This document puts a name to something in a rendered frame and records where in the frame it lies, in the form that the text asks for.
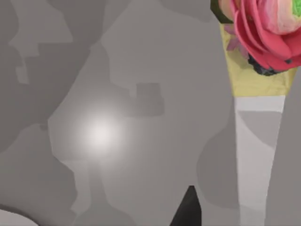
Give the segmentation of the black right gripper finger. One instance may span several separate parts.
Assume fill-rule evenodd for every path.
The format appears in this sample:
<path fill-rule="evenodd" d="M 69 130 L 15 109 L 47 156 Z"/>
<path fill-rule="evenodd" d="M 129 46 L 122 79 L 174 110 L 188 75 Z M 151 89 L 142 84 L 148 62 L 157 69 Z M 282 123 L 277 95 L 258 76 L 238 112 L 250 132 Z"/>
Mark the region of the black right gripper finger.
<path fill-rule="evenodd" d="M 202 209 L 193 185 L 188 187 L 169 226 L 202 226 Z"/>

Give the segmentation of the pink flower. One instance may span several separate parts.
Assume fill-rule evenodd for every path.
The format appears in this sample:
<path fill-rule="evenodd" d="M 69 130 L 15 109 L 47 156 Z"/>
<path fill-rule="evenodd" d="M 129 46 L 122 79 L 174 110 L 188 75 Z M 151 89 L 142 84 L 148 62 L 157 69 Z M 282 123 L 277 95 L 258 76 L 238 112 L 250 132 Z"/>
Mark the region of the pink flower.
<path fill-rule="evenodd" d="M 277 139 L 301 69 L 301 0 L 210 0 L 234 96 L 241 226 L 264 226 Z"/>

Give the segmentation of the white round object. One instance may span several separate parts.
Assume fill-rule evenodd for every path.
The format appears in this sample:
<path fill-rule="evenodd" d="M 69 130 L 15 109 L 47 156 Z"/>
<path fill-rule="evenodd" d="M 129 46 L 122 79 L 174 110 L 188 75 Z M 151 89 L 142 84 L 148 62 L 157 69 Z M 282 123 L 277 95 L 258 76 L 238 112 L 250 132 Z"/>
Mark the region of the white round object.
<path fill-rule="evenodd" d="M 28 213 L 0 204 L 0 226 L 39 226 Z"/>

